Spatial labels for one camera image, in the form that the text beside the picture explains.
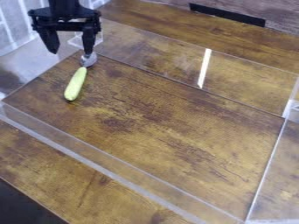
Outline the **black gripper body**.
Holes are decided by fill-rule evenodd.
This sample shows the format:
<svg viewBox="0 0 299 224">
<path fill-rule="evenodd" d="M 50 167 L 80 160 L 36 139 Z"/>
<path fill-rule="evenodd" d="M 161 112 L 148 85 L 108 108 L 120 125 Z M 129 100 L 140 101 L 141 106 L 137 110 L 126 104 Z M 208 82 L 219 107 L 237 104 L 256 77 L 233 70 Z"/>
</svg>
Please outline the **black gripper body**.
<svg viewBox="0 0 299 224">
<path fill-rule="evenodd" d="M 81 32 L 90 27 L 100 31 L 100 12 L 84 7 L 80 0 L 46 0 L 49 6 L 28 11 L 36 31 Z"/>
</svg>

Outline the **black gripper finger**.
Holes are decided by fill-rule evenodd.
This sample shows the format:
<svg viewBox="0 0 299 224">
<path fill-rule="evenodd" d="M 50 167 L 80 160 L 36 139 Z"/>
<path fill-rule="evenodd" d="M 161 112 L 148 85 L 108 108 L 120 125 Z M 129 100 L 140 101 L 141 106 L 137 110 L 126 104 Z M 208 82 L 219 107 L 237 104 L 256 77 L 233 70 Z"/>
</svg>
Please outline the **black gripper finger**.
<svg viewBox="0 0 299 224">
<path fill-rule="evenodd" d="M 84 53 L 86 55 L 90 55 L 92 52 L 93 52 L 93 45 L 94 45 L 94 42 L 96 42 L 96 36 L 97 36 L 100 31 L 101 31 L 100 26 L 93 26 L 90 24 L 86 24 L 82 27 L 81 41 L 82 41 Z"/>
<path fill-rule="evenodd" d="M 58 39 L 56 27 L 54 26 L 34 26 L 33 29 L 37 31 L 48 51 L 56 54 L 60 48 L 60 39 Z"/>
</svg>

